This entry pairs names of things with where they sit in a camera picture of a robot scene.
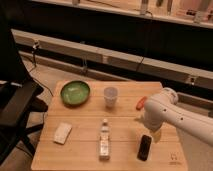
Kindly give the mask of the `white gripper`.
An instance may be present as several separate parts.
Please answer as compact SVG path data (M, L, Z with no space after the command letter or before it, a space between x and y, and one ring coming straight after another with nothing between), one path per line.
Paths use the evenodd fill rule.
M150 135L152 136L154 142L158 143L161 140L162 135L162 131L159 129L162 127L164 122L163 115L157 112L154 113L145 112L141 116L141 122L147 129L151 131Z

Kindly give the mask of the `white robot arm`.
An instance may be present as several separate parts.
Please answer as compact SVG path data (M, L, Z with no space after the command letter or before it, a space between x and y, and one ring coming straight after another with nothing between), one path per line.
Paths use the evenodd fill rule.
M148 97L144 102L143 125L155 133L166 122L213 146L213 118L178 107L178 100L178 94L168 87Z

